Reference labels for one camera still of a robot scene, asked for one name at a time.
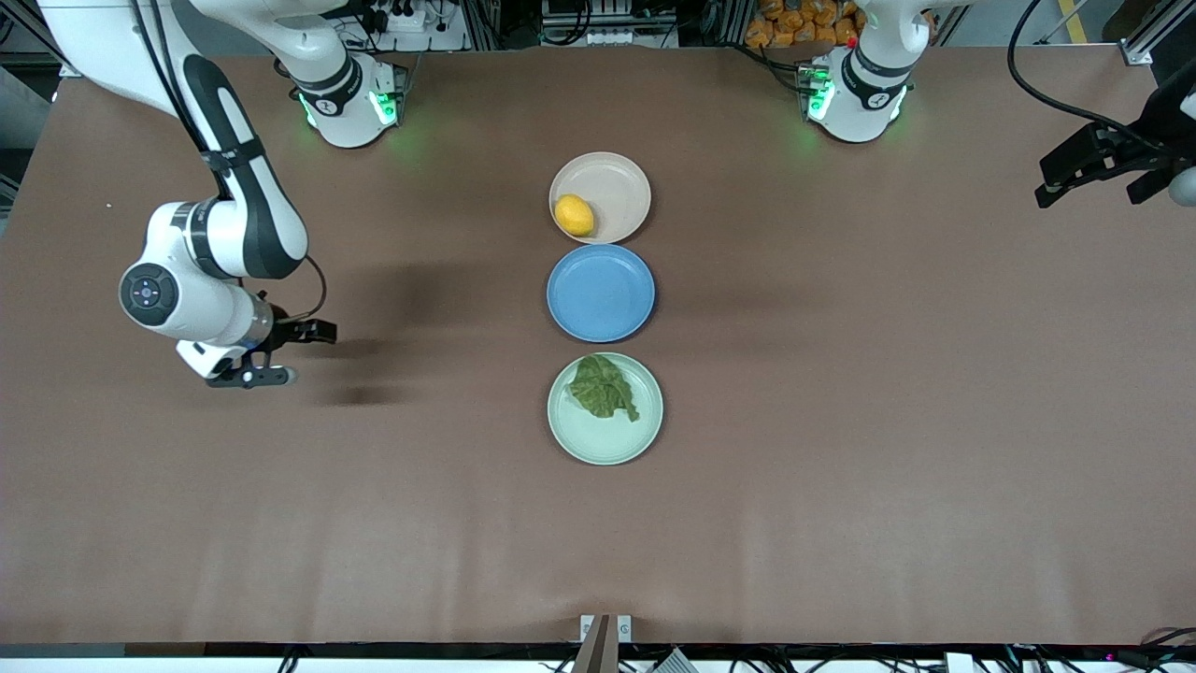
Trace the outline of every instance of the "brown tabletop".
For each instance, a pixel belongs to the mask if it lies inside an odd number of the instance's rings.
[[[932,50],[879,141],[804,126],[730,51],[423,60],[405,124],[305,127],[226,62],[340,323],[297,386],[210,391],[126,318],[159,203],[213,192],[177,122],[63,84],[0,239],[0,640],[1136,642],[1196,622],[1196,215],[1124,181],[1039,210],[1081,122],[996,49]],[[1129,120],[1111,48],[1026,50]],[[659,441],[579,464],[544,418],[594,351],[544,282],[555,171],[633,157],[659,290],[617,350]],[[310,269],[251,283],[307,307]]]

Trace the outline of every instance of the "lemon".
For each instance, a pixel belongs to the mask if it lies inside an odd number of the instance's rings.
[[[590,235],[594,232],[594,213],[590,209],[590,203],[576,194],[561,196],[553,213],[561,228],[573,235]]]

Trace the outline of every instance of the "green leaf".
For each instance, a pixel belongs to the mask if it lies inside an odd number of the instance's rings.
[[[640,420],[640,412],[631,404],[631,386],[615,363],[604,356],[581,359],[578,374],[573,378],[573,384],[569,384],[569,393],[598,418],[611,418],[616,410],[627,410],[629,420]]]

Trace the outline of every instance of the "plate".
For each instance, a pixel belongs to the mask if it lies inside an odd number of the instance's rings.
[[[582,342],[626,339],[652,314],[657,285],[648,264],[620,245],[585,245],[548,276],[548,310]]]
[[[648,368],[621,354],[605,356],[618,368],[631,387],[631,404],[640,418],[634,423],[626,410],[617,410],[611,418],[598,418],[569,393],[569,384],[578,374],[578,359],[569,363],[553,383],[548,393],[548,427],[561,448],[590,465],[618,465],[642,454],[660,433],[665,418],[665,402],[660,385]]]
[[[581,196],[594,213],[591,235],[574,235],[556,221],[556,201],[566,194]],[[622,240],[643,224],[652,204],[648,176],[635,161],[614,152],[591,152],[565,164],[548,188],[548,212],[557,228],[581,243]]]

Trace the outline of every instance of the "pile of orange objects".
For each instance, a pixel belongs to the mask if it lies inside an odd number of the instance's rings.
[[[788,47],[797,42],[847,44],[860,36],[867,17],[855,2],[801,0],[793,8],[785,0],[759,0],[759,14],[748,24],[744,44],[752,49]]]

